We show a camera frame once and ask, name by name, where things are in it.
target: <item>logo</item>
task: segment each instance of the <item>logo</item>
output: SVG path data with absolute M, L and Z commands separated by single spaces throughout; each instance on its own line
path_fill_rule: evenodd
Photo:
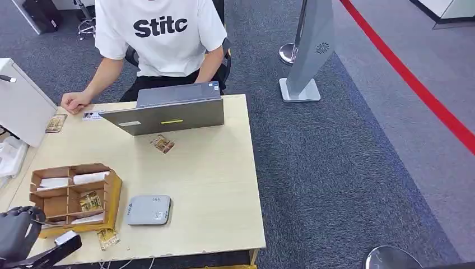
M 323 54 L 327 52 L 329 49 L 330 49 L 330 44 L 328 44 L 327 42 L 322 42 L 316 46 L 315 51 L 318 54 Z
M 130 216 L 132 210 L 132 204 L 129 204 L 129 208 L 127 209 L 127 216 Z
M 139 38 L 146 38 L 150 35 L 158 36 L 165 34 L 173 34 L 174 32 L 183 32 L 188 27 L 188 20 L 185 18 L 179 18 L 173 20 L 171 16 L 161 16 L 159 20 L 153 18 L 149 21 L 138 20 L 134 23 L 135 33 Z

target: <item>hand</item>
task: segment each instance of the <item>hand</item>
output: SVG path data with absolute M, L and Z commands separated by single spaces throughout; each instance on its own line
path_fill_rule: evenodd
M 61 106 L 69 113 L 75 115 L 81 111 L 85 106 L 89 105 L 92 97 L 84 92 L 70 92 L 63 94 Z

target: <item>desk leg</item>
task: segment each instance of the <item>desk leg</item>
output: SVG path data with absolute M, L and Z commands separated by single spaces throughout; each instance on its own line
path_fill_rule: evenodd
M 249 250 L 249 262 L 251 265 L 255 264 L 255 259 L 257 259 L 257 254 L 259 253 L 258 248 L 250 249 Z

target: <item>black text stitc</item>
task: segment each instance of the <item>black text stitc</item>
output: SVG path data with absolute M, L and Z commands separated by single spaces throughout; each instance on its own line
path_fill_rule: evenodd
M 134 23 L 134 29 L 138 32 L 136 32 L 135 35 L 140 38 L 146 38 L 150 36 L 150 34 L 154 36 L 163 35 L 167 32 L 172 34 L 175 31 L 183 32 L 188 26 L 188 20 L 185 18 L 179 18 L 178 20 L 174 21 L 171 16 L 167 16 L 166 19 L 165 16 L 162 16 L 159 18 L 159 20 L 160 21 L 157 21 L 156 18 L 153 18 L 150 20 L 150 22 L 147 20 L 136 21 Z

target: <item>gray device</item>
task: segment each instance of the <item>gray device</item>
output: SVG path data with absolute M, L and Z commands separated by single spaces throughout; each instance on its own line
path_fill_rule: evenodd
M 175 104 L 221 97 L 217 81 L 143 89 L 138 92 L 137 107 Z
M 99 115 L 133 136 L 224 124 L 221 97 L 101 112 Z
M 170 215 L 171 199 L 166 195 L 135 196 L 127 206 L 128 225 L 163 225 Z

